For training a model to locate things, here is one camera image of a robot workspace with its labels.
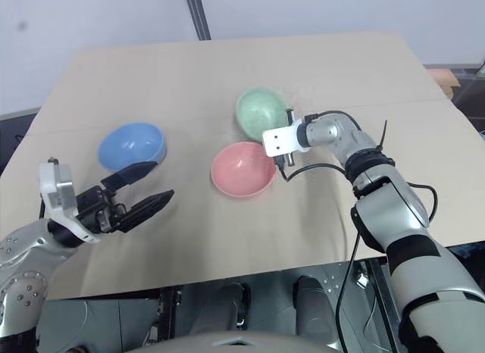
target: blue bowl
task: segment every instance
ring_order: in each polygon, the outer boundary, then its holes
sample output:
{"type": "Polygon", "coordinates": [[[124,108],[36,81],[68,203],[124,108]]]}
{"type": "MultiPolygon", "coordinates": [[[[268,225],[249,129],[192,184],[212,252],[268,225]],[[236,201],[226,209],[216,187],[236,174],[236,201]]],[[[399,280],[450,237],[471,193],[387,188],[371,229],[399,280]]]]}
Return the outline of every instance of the blue bowl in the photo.
{"type": "Polygon", "coordinates": [[[98,147],[99,163],[111,171],[131,164],[165,158],[167,146],[164,134],[150,123],[129,123],[117,128],[98,147]]]}

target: black cable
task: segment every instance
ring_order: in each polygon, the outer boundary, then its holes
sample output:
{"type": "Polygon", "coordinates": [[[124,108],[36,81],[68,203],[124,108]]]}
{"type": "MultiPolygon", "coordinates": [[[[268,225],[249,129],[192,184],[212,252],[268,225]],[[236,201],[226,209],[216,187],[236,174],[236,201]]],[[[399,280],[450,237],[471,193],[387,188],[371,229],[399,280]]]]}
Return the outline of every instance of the black cable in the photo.
{"type": "Polygon", "coordinates": [[[335,307],[336,331],[339,333],[340,344],[342,345],[342,350],[344,353],[347,353],[347,346],[343,339],[342,327],[340,326],[340,305],[342,305],[343,292],[346,289],[347,280],[349,279],[350,270],[352,269],[352,265],[354,264],[355,254],[357,253],[358,243],[360,242],[360,240],[361,240],[361,235],[357,233],[357,237],[355,238],[354,249],[352,250],[352,256],[350,257],[349,266],[347,267],[346,275],[343,277],[342,288],[340,289],[339,298],[336,301],[336,307],[335,307]]]}
{"type": "Polygon", "coordinates": [[[429,185],[414,184],[414,183],[408,183],[408,185],[410,187],[416,188],[416,189],[428,189],[429,191],[431,191],[433,193],[433,209],[431,209],[431,214],[430,214],[430,222],[431,222],[434,218],[434,215],[437,213],[437,209],[438,209],[438,193],[437,193],[437,191],[435,190],[435,188],[433,188],[432,186],[429,186],[429,185]]]}
{"type": "Polygon", "coordinates": [[[362,131],[362,128],[359,126],[359,124],[357,123],[357,121],[355,120],[355,118],[352,117],[350,114],[344,112],[344,111],[326,111],[326,112],[319,113],[318,116],[321,117],[321,116],[324,116],[326,114],[344,114],[348,118],[350,118],[350,120],[352,121],[352,123],[357,127],[357,130],[362,131]]]}
{"type": "Polygon", "coordinates": [[[296,175],[299,175],[299,174],[301,174],[304,171],[308,171],[308,170],[311,170],[311,169],[316,169],[317,167],[329,167],[330,169],[334,169],[334,170],[339,171],[344,176],[346,174],[346,172],[341,167],[338,167],[338,166],[336,166],[334,164],[311,164],[311,165],[307,165],[307,166],[304,166],[304,167],[298,169],[297,171],[295,171],[294,173],[290,174],[289,176],[286,176],[286,174],[284,172],[284,169],[280,165],[278,165],[278,169],[280,169],[281,176],[287,182],[291,181],[291,179],[293,177],[295,177],[296,175]]]}

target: tabletop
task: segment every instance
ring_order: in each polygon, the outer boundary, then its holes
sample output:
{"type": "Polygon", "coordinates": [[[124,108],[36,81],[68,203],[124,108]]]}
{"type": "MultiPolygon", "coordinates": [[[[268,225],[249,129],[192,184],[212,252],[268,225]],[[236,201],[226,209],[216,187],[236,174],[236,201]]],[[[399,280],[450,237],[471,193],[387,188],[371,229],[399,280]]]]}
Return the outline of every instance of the tabletop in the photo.
{"type": "MultiPolygon", "coordinates": [[[[109,175],[96,160],[103,137],[150,122],[167,157],[119,192],[133,205],[174,189],[167,207],[128,234],[83,245],[60,266],[49,298],[74,298],[214,280],[348,259],[355,239],[349,182],[312,170],[264,193],[229,198],[209,168],[224,146],[244,140],[234,120],[248,88],[279,92],[296,116],[348,111],[374,139],[388,120],[384,153],[404,178],[433,185],[440,205],[430,232],[444,245],[482,240],[485,145],[406,44],[390,33],[355,33],[99,48],[70,63],[0,177],[0,234],[36,218],[37,169],[55,156],[76,191],[109,175]]],[[[325,148],[297,166],[336,162],[325,148]]],[[[425,205],[431,195],[418,191],[425,205]]],[[[379,255],[365,245],[358,258],[379,255]]]]}

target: white wall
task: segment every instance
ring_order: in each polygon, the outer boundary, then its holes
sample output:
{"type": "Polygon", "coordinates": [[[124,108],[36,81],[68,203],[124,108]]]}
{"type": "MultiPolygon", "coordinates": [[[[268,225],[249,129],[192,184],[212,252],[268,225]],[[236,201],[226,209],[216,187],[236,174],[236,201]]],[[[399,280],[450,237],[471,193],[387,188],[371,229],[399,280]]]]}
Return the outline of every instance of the white wall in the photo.
{"type": "Polygon", "coordinates": [[[186,0],[0,0],[0,114],[41,106],[80,49],[196,40],[186,0]]]}
{"type": "Polygon", "coordinates": [[[362,30],[402,34],[424,64],[485,58],[485,0],[202,0],[212,39],[362,30]]]}

